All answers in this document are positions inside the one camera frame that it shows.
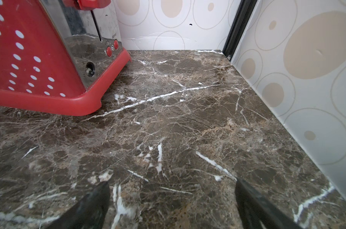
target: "backsplash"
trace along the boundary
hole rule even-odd
[[[232,64],[346,199],[346,0],[258,0]]]
[[[240,0],[113,0],[127,50],[220,49]]]

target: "red plastic base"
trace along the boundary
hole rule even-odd
[[[123,49],[89,90],[78,97],[50,97],[0,89],[0,106],[73,116],[93,113],[102,106],[101,98],[103,94],[128,61],[131,61],[130,54],[126,49]]]

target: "stainless steel panel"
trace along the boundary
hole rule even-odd
[[[103,9],[93,10],[97,23],[94,22],[91,11],[65,7],[62,0],[40,0],[40,2],[59,32],[81,81],[88,89],[105,71],[102,65],[111,64],[122,51],[113,2]],[[113,46],[115,40],[118,40],[119,44],[117,50]],[[111,57],[106,53],[108,46],[113,50]],[[90,76],[92,70],[90,63],[93,63],[92,66],[95,68],[92,76]]]

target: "marble countertop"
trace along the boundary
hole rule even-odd
[[[242,177],[302,227],[346,229],[345,200],[224,55],[130,54],[91,115],[0,107],[0,228],[45,226],[110,179],[104,228],[240,229]]]

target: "red toaster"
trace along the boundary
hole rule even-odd
[[[128,61],[111,0],[0,0],[0,106],[90,114]]]

